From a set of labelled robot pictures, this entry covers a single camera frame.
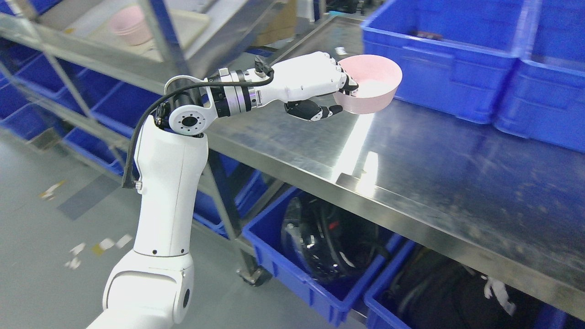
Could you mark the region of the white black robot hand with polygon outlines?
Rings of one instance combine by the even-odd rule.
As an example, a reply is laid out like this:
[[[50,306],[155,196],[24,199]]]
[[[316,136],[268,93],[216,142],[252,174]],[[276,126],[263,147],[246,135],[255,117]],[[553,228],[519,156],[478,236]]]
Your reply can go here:
[[[342,112],[343,107],[320,106],[311,98],[341,92],[354,96],[359,84],[325,52],[291,58],[272,66],[272,81],[254,87],[253,107],[280,101],[287,114],[306,121],[319,121]]]

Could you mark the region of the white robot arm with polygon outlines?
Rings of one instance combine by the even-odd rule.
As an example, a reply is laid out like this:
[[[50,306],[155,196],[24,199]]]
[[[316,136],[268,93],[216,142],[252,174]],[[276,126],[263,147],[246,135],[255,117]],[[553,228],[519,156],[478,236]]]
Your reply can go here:
[[[198,183],[207,164],[205,130],[218,118],[259,106],[255,92],[271,83],[262,64],[220,69],[215,77],[178,75],[138,120],[122,185],[141,196],[133,248],[105,285],[102,313],[90,329],[171,329],[191,304],[194,262],[191,224]]]

